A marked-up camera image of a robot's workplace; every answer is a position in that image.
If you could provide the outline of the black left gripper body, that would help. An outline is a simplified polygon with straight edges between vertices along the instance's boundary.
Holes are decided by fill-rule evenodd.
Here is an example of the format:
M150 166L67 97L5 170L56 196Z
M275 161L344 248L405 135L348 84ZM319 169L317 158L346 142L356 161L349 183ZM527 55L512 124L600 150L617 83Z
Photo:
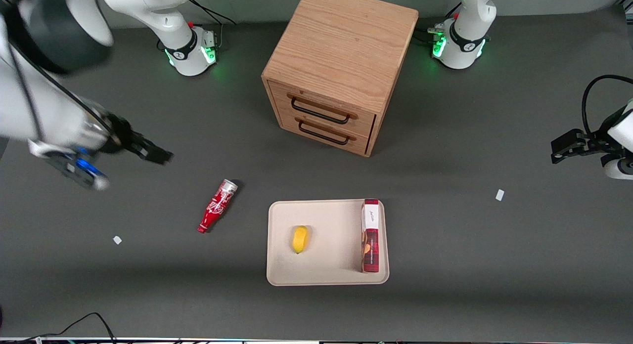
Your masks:
M584 129L587 137L590 139L590 143L604 153L611 155L624 155L624 149L622 145L615 141L613 137L608 134L608 131L615 127L623 118L607 118L600 127L592 131L588 125L588 119L584 118Z

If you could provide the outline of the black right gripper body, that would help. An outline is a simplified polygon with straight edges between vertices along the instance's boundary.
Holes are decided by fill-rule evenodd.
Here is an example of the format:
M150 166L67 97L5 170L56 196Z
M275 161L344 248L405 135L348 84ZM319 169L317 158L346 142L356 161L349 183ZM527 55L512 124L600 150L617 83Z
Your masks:
M115 114L107 114L105 121L109 123L110 133L106 143L99 148L100 152L118 153L126 150L142 155L141 151L145 149L142 146L143 136L133 130L129 121Z

